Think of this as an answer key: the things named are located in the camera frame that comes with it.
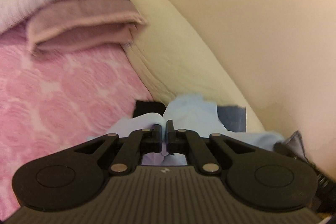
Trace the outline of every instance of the pink folded towel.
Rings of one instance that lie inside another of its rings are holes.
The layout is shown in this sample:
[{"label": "pink folded towel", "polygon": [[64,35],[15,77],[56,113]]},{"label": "pink folded towel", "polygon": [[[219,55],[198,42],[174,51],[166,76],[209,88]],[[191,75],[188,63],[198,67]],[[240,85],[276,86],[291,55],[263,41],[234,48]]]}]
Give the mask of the pink folded towel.
[{"label": "pink folded towel", "polygon": [[27,23],[28,50],[70,52],[102,43],[128,43],[146,25],[130,0],[63,0]]}]

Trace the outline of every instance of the light blue cloth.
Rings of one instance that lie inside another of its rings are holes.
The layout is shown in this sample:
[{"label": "light blue cloth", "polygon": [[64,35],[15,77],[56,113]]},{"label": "light blue cloth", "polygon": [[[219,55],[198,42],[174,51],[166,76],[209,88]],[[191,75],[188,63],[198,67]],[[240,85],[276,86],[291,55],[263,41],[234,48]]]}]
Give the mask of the light blue cloth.
[{"label": "light blue cloth", "polygon": [[[275,132],[264,133],[235,133],[226,130],[217,115],[217,105],[203,101],[202,95],[178,96],[172,101],[163,117],[157,113],[148,113],[139,117],[122,118],[112,126],[106,134],[117,133],[119,137],[127,137],[132,131],[151,128],[154,124],[162,126],[163,140],[165,140],[166,121],[173,120],[175,129],[189,129],[196,131],[201,137],[208,138],[211,133],[221,133],[242,142],[272,151],[276,142],[283,142],[282,135]],[[184,155],[168,155],[166,144],[162,144],[162,152],[144,155],[143,165],[186,165]]]}]

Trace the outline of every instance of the white logo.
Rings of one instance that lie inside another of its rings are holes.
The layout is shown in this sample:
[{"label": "white logo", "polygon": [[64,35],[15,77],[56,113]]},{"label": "white logo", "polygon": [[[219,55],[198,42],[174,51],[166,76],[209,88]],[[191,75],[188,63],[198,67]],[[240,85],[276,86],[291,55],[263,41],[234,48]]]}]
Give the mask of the white logo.
[{"label": "white logo", "polygon": [[170,172],[170,169],[168,169],[168,168],[163,168],[163,169],[161,169],[161,172],[165,174],[165,173]]}]

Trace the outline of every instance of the pink patterned bedding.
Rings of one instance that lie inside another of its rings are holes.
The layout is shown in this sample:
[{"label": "pink patterned bedding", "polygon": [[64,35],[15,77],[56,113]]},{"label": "pink patterned bedding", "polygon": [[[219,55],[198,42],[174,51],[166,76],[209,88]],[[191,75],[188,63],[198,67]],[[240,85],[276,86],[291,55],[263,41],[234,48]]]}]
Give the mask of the pink patterned bedding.
[{"label": "pink patterned bedding", "polygon": [[19,205],[24,163],[102,135],[135,100],[151,99],[119,44],[36,60],[24,24],[0,36],[0,219]]}]

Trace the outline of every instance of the metal pin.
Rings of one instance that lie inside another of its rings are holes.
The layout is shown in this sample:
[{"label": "metal pin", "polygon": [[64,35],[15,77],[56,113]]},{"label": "metal pin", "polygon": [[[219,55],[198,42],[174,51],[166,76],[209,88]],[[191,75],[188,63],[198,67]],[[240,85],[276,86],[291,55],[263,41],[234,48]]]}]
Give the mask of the metal pin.
[{"label": "metal pin", "polygon": [[202,169],[206,172],[216,172],[219,170],[219,166],[217,164],[204,164]]},{"label": "metal pin", "polygon": [[126,164],[113,164],[111,166],[111,170],[113,172],[117,172],[117,173],[122,173],[125,172],[127,170],[127,165]]}]

